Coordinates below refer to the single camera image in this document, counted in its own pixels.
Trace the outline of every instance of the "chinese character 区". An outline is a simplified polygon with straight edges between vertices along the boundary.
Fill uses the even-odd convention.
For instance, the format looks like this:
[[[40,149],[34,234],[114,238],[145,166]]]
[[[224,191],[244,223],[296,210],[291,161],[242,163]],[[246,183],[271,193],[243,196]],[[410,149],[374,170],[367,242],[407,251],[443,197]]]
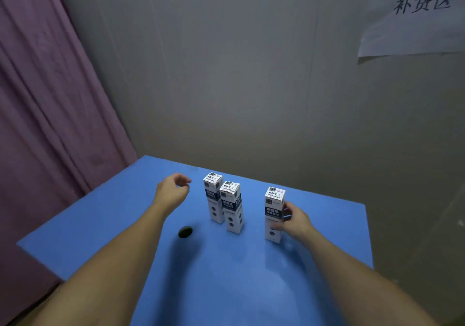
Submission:
[[[440,8],[449,8],[449,7],[450,7],[449,0],[436,0],[436,3],[434,4],[435,10],[438,10]]]
[[[418,1],[417,9],[415,11],[412,11],[412,13],[420,11],[420,10],[428,11],[428,4],[430,3],[431,0],[415,0],[415,1]]]
[[[394,10],[397,10],[396,11],[396,15],[399,13],[400,10],[404,9],[404,11],[402,12],[403,14],[405,14],[405,9],[407,9],[407,7],[410,7],[411,4],[408,2],[408,0],[399,0],[397,2],[397,6]]]

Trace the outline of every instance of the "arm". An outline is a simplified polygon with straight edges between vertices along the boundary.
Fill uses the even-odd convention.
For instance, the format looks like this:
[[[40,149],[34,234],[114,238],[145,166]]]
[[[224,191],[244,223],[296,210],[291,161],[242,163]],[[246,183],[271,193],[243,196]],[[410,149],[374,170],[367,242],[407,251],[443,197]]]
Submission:
[[[438,326],[407,294],[313,227],[307,214],[286,202],[286,222],[272,225],[298,240],[313,257],[346,320],[352,326]]]
[[[186,198],[190,182],[182,174],[160,182],[141,218],[81,266],[53,294],[34,325],[129,325],[163,223]]]

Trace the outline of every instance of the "white box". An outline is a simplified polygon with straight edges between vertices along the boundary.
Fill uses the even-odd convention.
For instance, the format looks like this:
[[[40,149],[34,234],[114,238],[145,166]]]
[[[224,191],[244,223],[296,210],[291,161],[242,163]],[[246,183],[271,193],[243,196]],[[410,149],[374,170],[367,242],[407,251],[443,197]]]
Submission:
[[[222,224],[225,220],[219,188],[223,185],[223,176],[210,173],[204,178],[205,194],[208,203],[208,210],[213,221]]]
[[[264,237],[278,244],[281,241],[281,231],[270,228],[270,223],[283,221],[285,193],[286,190],[269,187],[264,195]]]
[[[244,226],[244,213],[242,210],[242,195],[240,185],[230,181],[225,181],[219,189],[221,202],[226,219],[226,228],[239,234]]]

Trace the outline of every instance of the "blue table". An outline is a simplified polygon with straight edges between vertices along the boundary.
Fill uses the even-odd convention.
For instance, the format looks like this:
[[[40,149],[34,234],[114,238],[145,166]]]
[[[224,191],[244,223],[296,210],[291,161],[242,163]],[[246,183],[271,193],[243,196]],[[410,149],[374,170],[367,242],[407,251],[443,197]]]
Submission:
[[[220,173],[241,184],[246,222],[236,235],[210,220],[202,182],[210,170],[146,156],[18,244],[66,280],[135,222],[175,172],[192,179],[191,192],[166,220],[132,325],[344,324],[310,254],[285,234],[279,245],[264,239],[269,183]],[[323,235],[373,267],[364,205],[282,188]],[[181,239],[185,225],[194,232]]]

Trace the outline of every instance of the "round black hole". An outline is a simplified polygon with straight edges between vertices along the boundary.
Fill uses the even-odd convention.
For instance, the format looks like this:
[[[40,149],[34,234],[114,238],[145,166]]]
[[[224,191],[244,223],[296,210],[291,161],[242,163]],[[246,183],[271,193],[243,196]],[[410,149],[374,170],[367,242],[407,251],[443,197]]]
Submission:
[[[189,227],[188,225],[186,225],[185,227],[182,227],[181,229],[179,229],[178,237],[187,238],[191,234],[192,234],[192,227]]]

